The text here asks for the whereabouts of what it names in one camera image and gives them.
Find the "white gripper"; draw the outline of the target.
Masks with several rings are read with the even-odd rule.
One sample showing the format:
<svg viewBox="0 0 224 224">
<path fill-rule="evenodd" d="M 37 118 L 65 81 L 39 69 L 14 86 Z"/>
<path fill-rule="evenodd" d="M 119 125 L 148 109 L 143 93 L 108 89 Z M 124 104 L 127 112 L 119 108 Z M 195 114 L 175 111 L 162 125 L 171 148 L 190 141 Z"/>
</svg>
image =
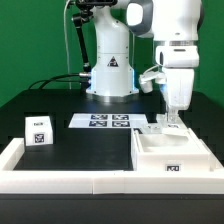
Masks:
<svg viewBox="0 0 224 224">
<path fill-rule="evenodd" d="M 194 69 L 199 65 L 197 47 L 157 46 L 155 61 L 165 77 L 162 93 L 169 111 L 187 110 L 192 96 Z M 169 124 L 177 123 L 178 118 L 178 113 L 166 113 Z"/>
</svg>

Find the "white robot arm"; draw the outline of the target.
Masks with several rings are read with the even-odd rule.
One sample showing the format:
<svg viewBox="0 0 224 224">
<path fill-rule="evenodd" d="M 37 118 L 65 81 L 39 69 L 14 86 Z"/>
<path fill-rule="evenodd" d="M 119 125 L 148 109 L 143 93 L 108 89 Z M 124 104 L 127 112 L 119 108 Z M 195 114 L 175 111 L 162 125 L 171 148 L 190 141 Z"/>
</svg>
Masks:
<svg viewBox="0 0 224 224">
<path fill-rule="evenodd" d="M 194 69 L 199 65 L 201 0 L 118 0 L 126 10 L 124 23 L 111 16 L 109 6 L 94 6 L 97 62 L 91 70 L 87 94 L 104 102 L 123 101 L 135 95 L 134 70 L 129 64 L 129 35 L 151 38 L 154 66 L 139 76 L 141 90 L 160 85 L 166 102 L 166 119 L 175 123 L 178 112 L 189 107 Z"/>
</svg>

